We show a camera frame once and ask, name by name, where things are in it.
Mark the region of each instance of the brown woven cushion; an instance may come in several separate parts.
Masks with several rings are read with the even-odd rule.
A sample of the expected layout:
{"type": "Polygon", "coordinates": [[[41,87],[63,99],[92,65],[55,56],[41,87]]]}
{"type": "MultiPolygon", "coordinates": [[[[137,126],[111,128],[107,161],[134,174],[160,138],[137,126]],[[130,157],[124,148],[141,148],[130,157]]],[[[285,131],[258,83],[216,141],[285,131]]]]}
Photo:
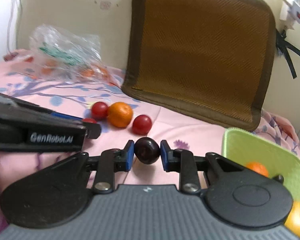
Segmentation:
{"type": "Polygon", "coordinates": [[[133,0],[129,96],[225,127],[260,122],[275,21],[262,0],[133,0]]]}

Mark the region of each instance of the green plastic container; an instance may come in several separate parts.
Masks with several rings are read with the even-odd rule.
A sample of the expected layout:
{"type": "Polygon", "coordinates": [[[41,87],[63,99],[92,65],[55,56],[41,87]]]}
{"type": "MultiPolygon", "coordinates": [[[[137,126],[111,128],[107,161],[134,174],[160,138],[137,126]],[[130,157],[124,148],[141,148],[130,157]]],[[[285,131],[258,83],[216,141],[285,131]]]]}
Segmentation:
{"type": "Polygon", "coordinates": [[[242,166],[259,162],[270,178],[282,174],[284,186],[295,201],[300,201],[300,159],[287,149],[247,131],[229,128],[223,136],[222,155],[242,166]]]}

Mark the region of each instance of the red grape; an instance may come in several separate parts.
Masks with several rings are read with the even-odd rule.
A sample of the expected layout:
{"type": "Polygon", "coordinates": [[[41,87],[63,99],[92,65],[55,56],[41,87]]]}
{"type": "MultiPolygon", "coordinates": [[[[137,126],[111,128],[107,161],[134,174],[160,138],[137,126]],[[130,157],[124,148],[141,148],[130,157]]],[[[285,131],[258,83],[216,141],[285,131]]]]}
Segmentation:
{"type": "Polygon", "coordinates": [[[91,107],[91,116],[96,120],[102,120],[107,118],[108,115],[108,105],[104,102],[96,102],[91,107]]]}
{"type": "Polygon", "coordinates": [[[97,123],[96,120],[92,119],[92,118],[83,118],[82,122],[91,122],[91,123],[97,123]]]}
{"type": "Polygon", "coordinates": [[[152,127],[152,121],[149,116],[142,114],[137,116],[132,124],[132,131],[135,134],[146,135],[152,127]]]}

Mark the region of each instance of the bed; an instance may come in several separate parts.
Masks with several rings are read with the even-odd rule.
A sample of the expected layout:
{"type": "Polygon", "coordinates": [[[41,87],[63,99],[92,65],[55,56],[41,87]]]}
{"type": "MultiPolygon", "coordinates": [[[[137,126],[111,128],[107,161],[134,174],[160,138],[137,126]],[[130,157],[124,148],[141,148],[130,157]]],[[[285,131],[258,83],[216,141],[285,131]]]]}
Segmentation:
{"type": "MultiPolygon", "coordinates": [[[[189,149],[194,155],[204,156],[206,152],[221,153],[221,141],[225,128],[212,125],[160,106],[133,99],[125,95],[121,89],[111,83],[71,83],[64,81],[44,81],[31,75],[31,64],[24,63],[22,75],[13,71],[13,62],[0,64],[0,93],[17,97],[42,107],[78,117],[89,117],[90,107],[94,102],[107,104],[122,101],[129,104],[134,117],[147,114],[153,120],[153,127],[148,137],[156,142],[167,140],[172,148],[189,149]]],[[[111,69],[118,84],[122,84],[124,70],[111,69]]],[[[101,136],[96,140],[87,140],[83,151],[90,156],[100,155],[110,148],[123,148],[129,139],[136,141],[141,136],[131,132],[131,127],[118,129],[106,121],[99,122],[102,127],[101,136]]],[[[291,123],[280,116],[262,111],[258,128],[253,132],[291,151],[300,158],[299,139],[291,123]]],[[[31,173],[43,169],[70,156],[71,153],[22,154],[0,153],[0,192],[9,184],[31,173]]],[[[91,186],[94,174],[88,186],[91,186]]],[[[199,175],[202,186],[204,181],[199,175]]],[[[144,165],[136,158],[129,173],[117,173],[116,184],[176,184],[178,174],[164,172],[159,159],[152,165],[144,165]]],[[[0,231],[7,226],[0,211],[0,231]]]]}

